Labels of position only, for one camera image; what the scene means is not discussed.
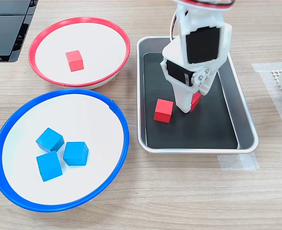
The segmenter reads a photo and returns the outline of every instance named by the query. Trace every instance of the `red block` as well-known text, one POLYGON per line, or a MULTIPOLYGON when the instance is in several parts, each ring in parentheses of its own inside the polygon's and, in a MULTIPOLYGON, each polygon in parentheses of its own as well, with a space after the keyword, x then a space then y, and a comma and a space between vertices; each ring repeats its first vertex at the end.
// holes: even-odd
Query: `red block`
POLYGON ((68 64, 71 72, 84 69, 83 60, 79 50, 70 51, 65 54, 66 58, 68 59, 68 64))
POLYGON ((190 110, 190 112, 192 112, 194 110, 194 108, 196 107, 196 105, 198 105, 198 102, 200 101, 200 97, 201 97, 201 93, 200 92, 196 92, 193 94, 192 97, 192 108, 190 110))
POLYGON ((169 123, 174 102, 158 99, 154 120, 169 123))

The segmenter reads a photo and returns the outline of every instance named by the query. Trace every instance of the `wood grain surface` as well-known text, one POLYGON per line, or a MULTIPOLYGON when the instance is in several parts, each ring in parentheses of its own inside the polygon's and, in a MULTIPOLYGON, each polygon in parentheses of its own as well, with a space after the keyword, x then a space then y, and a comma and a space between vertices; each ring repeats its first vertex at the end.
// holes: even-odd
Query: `wood grain surface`
POLYGON ((282 120, 251 65, 282 61, 282 0, 238 0, 225 14, 233 26, 232 59, 260 138, 254 172, 221 171, 215 155, 149 155, 137 143, 135 46, 144 36, 168 35, 175 7, 170 0, 39 1, 19 60, 0 63, 0 129, 20 106, 60 89, 32 71, 34 38, 63 19, 100 17, 121 26, 132 44, 116 81, 96 90, 125 114, 129 153, 113 183, 72 210, 35 213, 0 192, 0 229, 282 230, 282 120))

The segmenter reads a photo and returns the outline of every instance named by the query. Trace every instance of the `blue block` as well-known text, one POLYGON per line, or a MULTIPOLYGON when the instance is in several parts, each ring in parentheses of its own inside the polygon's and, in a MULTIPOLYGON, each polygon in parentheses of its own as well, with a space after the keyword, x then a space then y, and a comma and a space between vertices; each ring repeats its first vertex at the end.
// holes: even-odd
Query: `blue block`
POLYGON ((37 145, 46 152, 58 151, 64 144, 63 136, 47 128, 36 140, 37 145))
POLYGON ((70 166, 87 164, 89 149, 84 142, 66 143, 63 160, 70 166))
POLYGON ((62 175, 60 161, 56 151, 36 157, 43 181, 48 181, 62 175))

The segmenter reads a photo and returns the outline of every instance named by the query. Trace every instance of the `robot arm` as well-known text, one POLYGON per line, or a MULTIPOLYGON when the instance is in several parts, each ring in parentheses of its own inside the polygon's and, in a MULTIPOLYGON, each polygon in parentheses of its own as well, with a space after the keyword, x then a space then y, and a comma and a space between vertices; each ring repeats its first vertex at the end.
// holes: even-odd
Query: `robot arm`
POLYGON ((176 15, 170 29, 171 43, 163 50, 161 67, 174 90, 176 105, 187 113, 193 94, 206 95, 217 70, 225 63, 230 49, 232 27, 223 12, 235 0, 175 0, 176 15), (179 35, 173 40, 177 19, 179 35))

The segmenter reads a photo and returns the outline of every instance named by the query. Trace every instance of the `white tape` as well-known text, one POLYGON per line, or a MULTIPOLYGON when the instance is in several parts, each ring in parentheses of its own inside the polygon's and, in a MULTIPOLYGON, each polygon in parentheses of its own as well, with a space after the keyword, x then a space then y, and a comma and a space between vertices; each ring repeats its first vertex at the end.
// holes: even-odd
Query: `white tape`
POLYGON ((218 162, 222 171, 255 171, 259 164, 255 153, 238 155, 219 155, 218 162))
POLYGON ((282 92, 271 73, 272 70, 282 70, 282 62, 253 64, 252 66, 262 77, 262 80, 282 119, 282 92))

